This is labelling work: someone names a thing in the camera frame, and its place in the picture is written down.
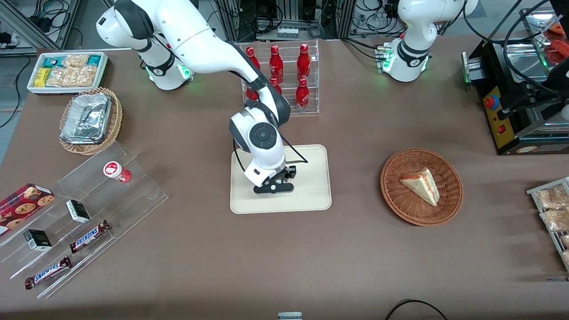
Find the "wicker basket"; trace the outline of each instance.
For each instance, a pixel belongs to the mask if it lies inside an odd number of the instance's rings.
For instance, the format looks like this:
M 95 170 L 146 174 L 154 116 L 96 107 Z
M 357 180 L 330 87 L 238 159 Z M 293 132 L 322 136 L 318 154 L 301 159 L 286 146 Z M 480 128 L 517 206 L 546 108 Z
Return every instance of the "wicker basket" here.
M 407 188 L 401 176 L 431 170 L 439 190 L 436 207 L 431 206 Z M 427 149 L 407 149 L 395 153 L 381 170 L 381 192 L 387 204 L 404 220 L 416 225 L 433 226 L 448 222 L 460 210 L 463 185 L 455 168 L 441 155 Z
M 79 95 L 94 95 L 95 93 L 104 93 L 109 95 L 113 99 L 113 103 L 111 106 L 111 115 L 109 119 L 109 124 L 107 126 L 107 135 L 105 140 L 98 145 L 72 145 L 70 143 L 66 143 L 63 140 L 59 139 L 59 142 L 67 151 L 71 151 L 74 153 L 79 153 L 82 155 L 93 155 L 101 150 L 105 150 L 107 147 L 110 146 L 113 141 L 117 139 L 118 132 L 121 130 L 121 120 L 122 120 L 122 107 L 121 102 L 118 101 L 117 96 L 111 91 L 106 88 L 97 88 L 88 90 L 85 92 L 79 93 Z M 63 116 L 61 117 L 61 121 L 59 121 L 59 129 L 63 129 L 63 125 L 67 119 L 67 114 L 69 113 L 69 107 L 71 106 L 71 100 L 65 111 L 63 112 Z

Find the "red bottle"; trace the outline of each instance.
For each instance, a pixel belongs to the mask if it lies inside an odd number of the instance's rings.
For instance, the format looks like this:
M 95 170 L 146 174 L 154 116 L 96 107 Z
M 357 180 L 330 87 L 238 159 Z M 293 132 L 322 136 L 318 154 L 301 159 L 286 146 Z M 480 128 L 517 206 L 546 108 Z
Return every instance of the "red bottle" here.
M 308 95 L 310 94 L 310 91 L 306 86 L 306 78 L 300 79 L 298 83 L 299 86 L 296 89 L 296 109 L 299 112 L 305 112 L 308 110 Z
M 251 89 L 249 89 L 249 86 L 247 86 L 247 91 L 245 91 L 245 96 L 247 96 L 247 98 L 251 100 L 259 100 L 259 94 L 257 93 L 257 91 L 251 91 Z
M 251 61 L 257 66 L 257 69 L 261 70 L 259 59 L 255 56 L 255 49 L 253 49 L 253 47 L 247 47 L 247 49 L 245 49 L 245 54 L 247 54 L 249 59 L 251 59 Z
M 277 78 L 272 77 L 271 78 L 271 85 L 273 87 L 275 87 L 275 89 L 280 93 L 283 94 L 283 89 L 281 88 L 281 86 L 279 85 L 279 81 L 277 80 Z
M 310 56 L 308 55 L 308 45 L 306 43 L 300 45 L 300 55 L 296 61 L 296 67 L 298 69 L 296 78 L 298 80 L 302 79 L 302 77 L 308 79 L 310 75 Z
M 277 78 L 278 83 L 283 83 L 285 80 L 283 58 L 279 54 L 279 46 L 276 44 L 271 46 L 271 60 L 269 60 L 269 67 L 271 67 L 271 77 Z

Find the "bottle cap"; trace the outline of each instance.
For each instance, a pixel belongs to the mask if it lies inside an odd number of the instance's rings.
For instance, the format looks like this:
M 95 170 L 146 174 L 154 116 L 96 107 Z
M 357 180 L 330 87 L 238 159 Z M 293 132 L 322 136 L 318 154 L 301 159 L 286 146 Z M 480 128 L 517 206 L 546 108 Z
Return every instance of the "bottle cap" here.
M 252 57 L 255 55 L 255 49 L 253 49 L 253 47 L 247 47 L 247 49 L 245 49 L 245 53 L 248 57 Z
M 103 173 L 109 178 L 116 178 L 121 175 L 121 172 L 122 166 L 116 161 L 107 163 L 103 168 Z

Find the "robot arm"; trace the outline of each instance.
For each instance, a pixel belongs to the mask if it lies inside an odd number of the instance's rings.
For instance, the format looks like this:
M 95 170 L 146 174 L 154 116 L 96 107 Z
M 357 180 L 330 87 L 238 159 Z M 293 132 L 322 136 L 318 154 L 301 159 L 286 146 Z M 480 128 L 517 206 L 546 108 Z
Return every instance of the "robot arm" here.
M 288 121 L 290 105 L 241 50 L 213 33 L 189 0 L 117 0 L 114 11 L 121 29 L 134 39 L 148 39 L 161 31 L 175 56 L 192 71 L 230 71 L 247 81 L 259 93 L 259 101 L 247 101 L 229 124 L 241 149 L 253 155 L 245 175 L 257 189 L 274 177 L 294 177 L 286 168 L 277 131 Z
M 437 37 L 434 22 L 453 20 L 463 6 L 466 15 L 470 15 L 478 5 L 478 0 L 466 1 L 400 0 L 397 14 L 407 24 L 407 31 L 403 39 L 385 44 L 391 50 L 384 54 L 387 61 L 383 65 L 383 71 L 402 82 L 417 79 L 424 70 L 427 55 Z
M 180 87 L 191 77 L 191 72 L 168 49 L 166 39 L 160 35 L 148 39 L 134 39 L 118 24 L 114 8 L 106 10 L 96 23 L 97 32 L 104 42 L 118 48 L 131 48 L 144 61 L 150 80 L 162 90 Z

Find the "black machine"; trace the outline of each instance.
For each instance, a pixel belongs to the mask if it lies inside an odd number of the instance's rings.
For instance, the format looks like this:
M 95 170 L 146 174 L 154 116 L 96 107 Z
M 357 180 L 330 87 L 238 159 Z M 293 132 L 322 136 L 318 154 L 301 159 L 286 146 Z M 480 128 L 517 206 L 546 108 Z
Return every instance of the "black machine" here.
M 551 4 L 554 9 L 538 10 L 524 19 L 531 34 L 539 33 L 551 17 L 567 15 L 568 1 L 552 0 Z M 569 31 L 567 17 L 560 23 Z M 569 58 L 550 59 L 547 34 L 516 40 L 509 40 L 506 48 L 482 41 L 470 57 L 463 54 L 465 80 L 482 99 L 496 150 L 499 155 L 567 154 Z M 532 81 L 514 72 L 507 62 Z

